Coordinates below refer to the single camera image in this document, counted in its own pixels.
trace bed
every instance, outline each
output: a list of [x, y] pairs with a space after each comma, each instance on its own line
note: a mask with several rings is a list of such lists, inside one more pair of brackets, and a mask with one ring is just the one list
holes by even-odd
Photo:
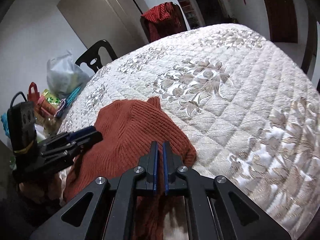
[[[283, 51], [237, 24], [163, 38], [100, 69], [60, 132], [94, 125], [115, 100], [153, 96], [195, 147], [195, 170], [226, 176], [299, 238], [320, 205], [320, 97]], [[176, 215], [164, 239], [187, 238]]]

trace triangular cutout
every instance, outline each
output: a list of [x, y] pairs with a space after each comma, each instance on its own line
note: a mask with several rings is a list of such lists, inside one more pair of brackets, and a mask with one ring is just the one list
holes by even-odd
[[245, 227], [246, 225], [259, 219], [259, 215], [245, 202], [243, 202], [238, 195], [233, 192], [229, 192], [228, 194], [242, 226]]
[[85, 213], [87, 212], [88, 206], [92, 200], [93, 193], [86, 193], [81, 199], [78, 200], [67, 212], [61, 216], [61, 220], [73, 225], [74, 227], [79, 227], [83, 220]]

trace red bag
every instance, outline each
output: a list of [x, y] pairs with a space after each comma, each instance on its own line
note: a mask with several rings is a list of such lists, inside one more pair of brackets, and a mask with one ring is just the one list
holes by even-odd
[[40, 93], [38, 92], [37, 85], [34, 82], [32, 82], [29, 86], [28, 101], [33, 101], [36, 105], [39, 98], [40, 98]]

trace beige cabinet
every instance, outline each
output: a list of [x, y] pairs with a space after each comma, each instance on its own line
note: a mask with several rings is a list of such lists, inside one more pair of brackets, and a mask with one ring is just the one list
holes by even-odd
[[[104, 39], [120, 57], [148, 43], [132, 0], [61, 0], [57, 6], [87, 48]], [[103, 49], [101, 60], [111, 62]]]

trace red bag handle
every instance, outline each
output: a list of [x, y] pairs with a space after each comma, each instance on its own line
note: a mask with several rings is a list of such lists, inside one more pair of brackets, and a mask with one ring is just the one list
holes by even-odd
[[31, 94], [32, 94], [32, 92], [31, 92], [31, 88], [33, 88], [33, 90], [35, 91], [35, 94], [37, 94], [37, 93], [38, 93], [38, 88], [37, 88], [36, 83], [32, 82], [32, 83], [30, 84], [30, 86], [29, 86], [29, 95], [31, 95]]

